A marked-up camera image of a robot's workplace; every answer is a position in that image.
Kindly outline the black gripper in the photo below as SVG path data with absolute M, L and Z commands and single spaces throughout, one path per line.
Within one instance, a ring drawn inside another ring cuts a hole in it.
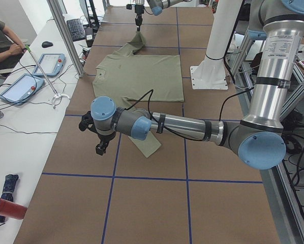
M 144 5 L 135 4 L 134 11 L 136 13 L 135 23 L 139 24 L 137 25 L 137 31 L 140 32 L 141 30 L 141 24 L 143 22 L 142 15 L 144 14 Z
M 96 146 L 96 154 L 103 155 L 109 142 L 114 139 L 114 132 L 109 135 L 98 134 L 98 138 L 100 139 L 100 143 Z

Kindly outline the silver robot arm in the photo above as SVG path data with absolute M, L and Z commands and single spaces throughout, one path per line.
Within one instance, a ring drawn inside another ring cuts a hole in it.
M 106 152 L 116 133 L 144 140 L 150 130 L 168 131 L 193 141 L 211 141 L 233 151 L 248 166 L 266 170 L 280 164 L 286 154 L 280 122 L 300 41 L 304 35 L 304 1 L 253 1 L 249 32 L 259 33 L 265 45 L 248 112 L 238 122 L 210 121 L 118 107 L 106 96 L 92 101 L 92 130 Z
M 147 1 L 151 13 L 155 16 L 158 16 L 162 13 L 164 9 L 167 9 L 173 5 L 176 5 L 178 3 L 182 2 L 189 2 L 189 1 L 181 1 L 181 0 L 151 0 Z M 142 26 L 143 18 L 142 15 L 145 12 L 145 1 L 134 1 L 133 4 L 127 4 L 126 8 L 131 9 L 134 7 L 134 12 L 136 13 L 135 17 L 135 24 L 137 27 L 137 31 L 140 31 L 140 28 Z

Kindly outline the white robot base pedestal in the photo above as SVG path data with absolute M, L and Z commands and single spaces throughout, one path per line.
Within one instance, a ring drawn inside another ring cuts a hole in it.
M 190 67 L 192 89 L 228 89 L 224 58 L 241 5 L 240 0 L 218 2 L 205 58 Z

